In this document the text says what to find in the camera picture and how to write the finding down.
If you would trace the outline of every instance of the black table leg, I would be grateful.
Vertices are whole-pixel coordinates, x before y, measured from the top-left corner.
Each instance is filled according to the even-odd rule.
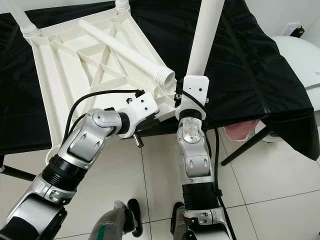
[[[5,159],[5,156],[0,155],[0,173],[1,174],[5,174],[8,176],[16,177],[16,178],[31,181],[31,182],[35,179],[36,175],[32,173],[21,171],[19,169],[4,165],[4,159]]]
[[[260,132],[258,132],[256,135],[254,135],[252,138],[250,138],[247,142],[245,142],[241,147],[239,147],[237,150],[235,150],[230,156],[228,156],[225,160],[221,162],[222,166],[227,165],[231,161],[233,161],[236,157],[243,154],[245,151],[247,151],[249,148],[254,146],[256,143],[264,139],[266,136],[268,136],[270,133],[272,133],[272,130],[270,130],[268,127],[264,127]]]

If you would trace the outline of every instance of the black cable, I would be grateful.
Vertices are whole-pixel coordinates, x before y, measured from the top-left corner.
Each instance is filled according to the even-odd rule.
[[[182,94],[187,96],[189,99],[191,99],[192,101],[194,101],[194,103],[196,103],[206,114],[206,117],[209,118],[209,120],[211,121],[212,125],[213,125],[213,129],[214,129],[214,133],[215,133],[215,156],[214,156],[214,183],[215,183],[215,187],[218,190],[219,189],[219,184],[218,184],[218,163],[219,163],[219,148],[220,148],[220,139],[219,139],[219,132],[218,132],[218,128],[216,125],[216,121],[214,120],[214,118],[211,116],[210,112],[205,108],[205,106],[203,106],[201,104],[201,102],[199,102],[195,97],[193,97],[191,94],[187,93],[186,91],[182,90]],[[233,238],[233,240],[237,240],[234,229],[231,225],[231,221],[228,215],[228,212],[226,210],[225,204],[222,201],[221,196],[218,195],[218,200],[221,204],[221,206],[223,207],[223,211],[224,211],[224,215],[225,215],[225,220],[226,223],[229,227],[231,236]]]
[[[68,135],[69,135],[69,128],[70,128],[70,123],[71,123],[71,119],[72,119],[72,116],[74,114],[74,111],[76,109],[76,107],[79,105],[79,103],[81,103],[83,100],[87,99],[87,98],[90,98],[90,97],[93,97],[93,96],[97,96],[97,95],[103,95],[103,94],[125,94],[125,93],[140,93],[141,90],[104,90],[104,91],[96,91],[96,92],[92,92],[92,93],[89,93],[87,95],[84,95],[82,97],[80,97],[72,106],[72,108],[70,109],[70,112],[69,112],[69,116],[68,116],[68,119],[66,121],[66,125],[65,125],[65,131],[64,131],[64,136],[63,136],[63,140],[62,140],[62,143],[64,143],[67,138],[68,138]]]
[[[212,151],[211,151],[211,145],[210,145],[210,142],[209,142],[209,139],[207,136],[207,132],[204,133],[204,136],[205,136],[206,145],[208,146],[208,150],[209,150],[209,157],[211,159],[212,158]]]
[[[74,131],[76,125],[80,122],[81,119],[83,119],[85,117],[86,113],[82,114],[80,117],[78,117],[74,124],[72,125],[72,127],[70,128],[70,131],[69,131],[69,134],[68,134],[68,137],[70,136],[70,134]]]

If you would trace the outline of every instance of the pink object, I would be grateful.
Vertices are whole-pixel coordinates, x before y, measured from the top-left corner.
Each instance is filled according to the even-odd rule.
[[[255,129],[259,121],[260,120],[244,121],[225,126],[224,132],[230,140],[243,142],[248,139],[249,133]]]

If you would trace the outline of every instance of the black fabric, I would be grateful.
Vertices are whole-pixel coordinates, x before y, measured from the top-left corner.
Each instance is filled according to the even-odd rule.
[[[133,18],[178,79],[186,74],[200,4],[200,0],[130,3]],[[43,28],[113,7],[103,2],[32,10],[27,15]],[[32,50],[9,14],[0,15],[0,40],[0,134],[6,136],[0,139],[0,153],[49,148]],[[207,108],[219,126],[264,118],[294,149],[318,158],[318,131],[307,93],[244,0],[225,1],[205,75],[210,79]],[[36,127],[27,127],[25,117],[36,119]],[[168,119],[140,135],[175,133],[177,125],[175,118]]]

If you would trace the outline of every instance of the floor tile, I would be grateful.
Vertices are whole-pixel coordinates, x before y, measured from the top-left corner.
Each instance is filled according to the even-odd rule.
[[[46,165],[47,152],[48,150],[41,150],[8,154],[4,157],[4,164],[37,175]],[[30,181],[0,174],[0,226],[30,184]]]
[[[237,240],[258,240],[246,206],[227,209]]]
[[[226,149],[232,152],[237,143],[226,140],[226,136],[222,138]],[[246,203],[320,189],[319,165],[284,141],[260,141],[231,165]]]
[[[0,227],[4,225],[11,209],[30,186],[30,183],[26,180],[0,174]]]
[[[209,131],[212,152],[215,149],[213,132]],[[181,201],[178,154],[176,150],[176,135],[161,135],[143,138],[143,166],[145,173],[149,214],[151,221],[171,217],[175,202]],[[223,145],[220,145],[220,160],[226,157]],[[223,191],[223,201],[227,207],[243,205],[235,175],[230,166],[219,166],[219,187]]]
[[[170,219],[150,222],[152,240],[173,240]]]
[[[4,164],[38,175],[46,167],[46,155],[48,152],[49,149],[8,154],[4,157]]]
[[[214,131],[208,131],[207,136],[212,148],[212,159],[214,159],[214,149],[216,149],[216,137]],[[226,157],[227,153],[224,148],[222,138],[220,137],[219,162],[226,159]],[[231,165],[218,165],[218,183],[219,188],[222,190],[222,200],[226,208],[245,204]]]
[[[122,240],[151,240],[151,234],[150,234],[150,224],[149,223],[144,223],[142,225],[143,227],[143,232],[142,235],[139,238],[136,238],[132,235],[132,233],[128,233],[122,237]],[[83,235],[78,235],[78,236],[71,236],[71,237],[63,237],[63,238],[58,238],[60,240],[88,240],[90,234],[83,234]]]
[[[144,137],[142,159],[150,221],[171,217],[173,206],[182,201],[176,135]]]
[[[246,206],[227,209],[237,240],[257,240]],[[151,225],[152,240],[172,240],[170,219],[153,221]]]
[[[104,147],[66,206],[68,216],[57,237],[90,233],[97,220],[113,209],[114,201],[139,201],[142,222],[149,221],[141,150],[133,139]]]
[[[320,191],[249,204],[259,240],[318,240]]]

